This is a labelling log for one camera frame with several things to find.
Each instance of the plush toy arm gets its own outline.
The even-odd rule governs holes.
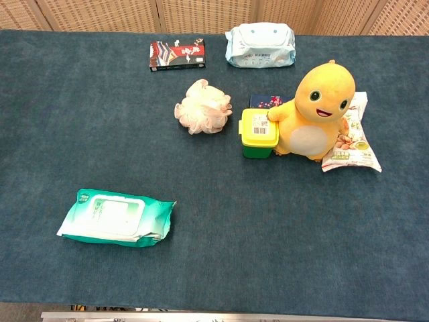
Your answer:
[[[347,122],[345,117],[339,119],[339,131],[341,134],[347,136],[349,134],[349,122]]]
[[[294,108],[294,100],[288,101],[287,103],[281,104],[279,106],[272,107],[268,110],[267,117],[270,121],[283,121],[289,116],[292,108]]]

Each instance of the barcode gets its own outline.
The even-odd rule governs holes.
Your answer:
[[[253,128],[253,134],[265,134],[266,130],[267,129],[264,127],[254,127]]]

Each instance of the plush toy mouth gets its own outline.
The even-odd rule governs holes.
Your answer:
[[[325,112],[325,111],[323,111],[321,109],[316,109],[316,112],[317,112],[317,115],[319,115],[321,117],[328,117],[328,116],[332,115],[332,113]]]

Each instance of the yellow lid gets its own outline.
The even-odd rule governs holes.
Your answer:
[[[267,118],[267,109],[245,109],[239,121],[239,135],[244,146],[274,148],[279,142],[277,122]]]

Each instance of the barcode label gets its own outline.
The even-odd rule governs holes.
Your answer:
[[[267,115],[257,114],[253,116],[253,134],[266,136],[269,134],[269,121]]]

